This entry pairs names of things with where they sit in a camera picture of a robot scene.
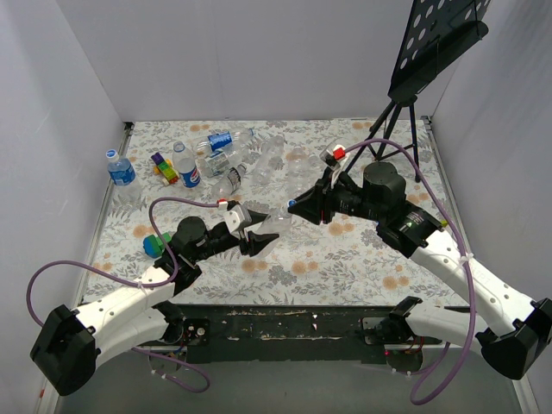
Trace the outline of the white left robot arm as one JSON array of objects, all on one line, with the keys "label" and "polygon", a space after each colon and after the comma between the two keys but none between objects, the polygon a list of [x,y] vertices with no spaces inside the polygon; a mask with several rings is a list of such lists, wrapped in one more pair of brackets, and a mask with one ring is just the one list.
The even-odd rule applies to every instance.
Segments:
[{"label": "white left robot arm", "polygon": [[170,300],[201,275],[199,261],[232,248],[253,257],[279,237],[249,230],[263,221],[261,213],[236,205],[224,215],[212,229],[197,216],[181,220],[168,249],[129,285],[49,313],[30,357],[59,395],[76,392],[106,361],[144,342],[179,342],[184,315]]}]

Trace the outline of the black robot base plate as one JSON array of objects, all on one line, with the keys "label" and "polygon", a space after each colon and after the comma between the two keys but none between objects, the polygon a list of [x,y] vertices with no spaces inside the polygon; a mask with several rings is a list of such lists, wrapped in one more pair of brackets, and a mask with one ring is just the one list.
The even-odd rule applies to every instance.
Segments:
[{"label": "black robot base plate", "polygon": [[383,364],[393,351],[415,361],[442,341],[406,337],[371,342],[366,331],[389,306],[182,304],[184,333],[174,344],[149,341],[155,351],[181,350],[187,362],[359,361]]}]

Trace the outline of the Pocari Sweat cap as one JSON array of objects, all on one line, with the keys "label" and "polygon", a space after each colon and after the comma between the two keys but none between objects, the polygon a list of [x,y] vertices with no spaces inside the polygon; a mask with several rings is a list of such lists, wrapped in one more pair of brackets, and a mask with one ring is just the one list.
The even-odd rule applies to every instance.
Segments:
[{"label": "Pocari Sweat cap", "polygon": [[116,162],[119,159],[119,154],[115,149],[108,150],[105,155],[110,162]]}]

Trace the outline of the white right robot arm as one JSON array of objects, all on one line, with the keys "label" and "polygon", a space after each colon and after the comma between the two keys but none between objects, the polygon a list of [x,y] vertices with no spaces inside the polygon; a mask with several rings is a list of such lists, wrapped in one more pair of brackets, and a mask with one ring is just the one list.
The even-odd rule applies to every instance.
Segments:
[{"label": "white right robot arm", "polygon": [[475,303],[470,348],[498,373],[522,379],[551,342],[551,301],[536,301],[507,285],[476,259],[462,254],[455,238],[426,210],[407,200],[395,166],[374,162],[357,185],[345,172],[321,179],[288,208],[319,225],[342,213],[376,222],[390,248],[433,273],[464,300]]}]

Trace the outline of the Pocari Sweat plastic bottle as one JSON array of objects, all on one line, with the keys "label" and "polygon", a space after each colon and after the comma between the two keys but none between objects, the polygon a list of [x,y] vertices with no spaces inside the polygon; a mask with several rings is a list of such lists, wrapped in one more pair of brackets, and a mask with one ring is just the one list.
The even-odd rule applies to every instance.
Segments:
[{"label": "Pocari Sweat plastic bottle", "polygon": [[140,198],[141,186],[129,159],[120,158],[117,154],[108,158],[107,171],[119,196],[128,201]]}]

